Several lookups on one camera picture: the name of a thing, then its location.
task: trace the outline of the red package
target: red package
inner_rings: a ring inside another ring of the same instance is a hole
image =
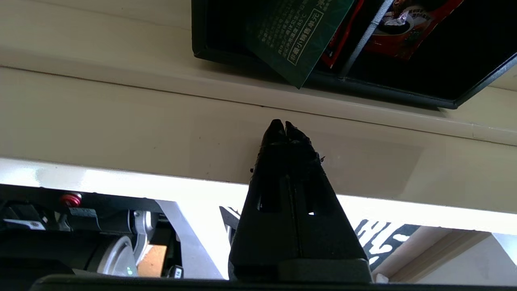
[[[395,0],[364,49],[403,60],[463,0]]]
[[[352,24],[357,16],[357,13],[362,7],[362,3],[364,0],[358,0],[357,5],[354,9],[354,12],[352,13],[352,16],[350,17],[349,21],[341,23],[341,25],[338,27],[338,30],[332,36],[332,39],[330,40],[329,44],[327,45],[327,48],[322,54],[321,60],[327,64],[329,68],[332,69],[332,66],[336,63],[339,53],[341,52],[341,49],[345,45],[346,39],[348,38],[348,35],[350,34],[350,30],[352,29]]]

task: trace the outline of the red knob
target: red knob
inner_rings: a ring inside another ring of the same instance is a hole
[[[81,198],[81,194],[69,193],[61,196],[61,198],[59,198],[59,202],[66,207],[78,207],[81,205]]]

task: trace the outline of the green package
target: green package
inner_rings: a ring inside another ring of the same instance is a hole
[[[300,88],[354,0],[263,1],[246,23],[246,47]]]

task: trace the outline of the black shelf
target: black shelf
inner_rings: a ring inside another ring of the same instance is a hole
[[[334,69],[318,64],[303,87],[455,109],[517,63],[517,1],[465,0],[407,62],[363,51],[391,3],[365,1]],[[250,11],[243,1],[192,0],[194,55],[285,82],[242,44]]]

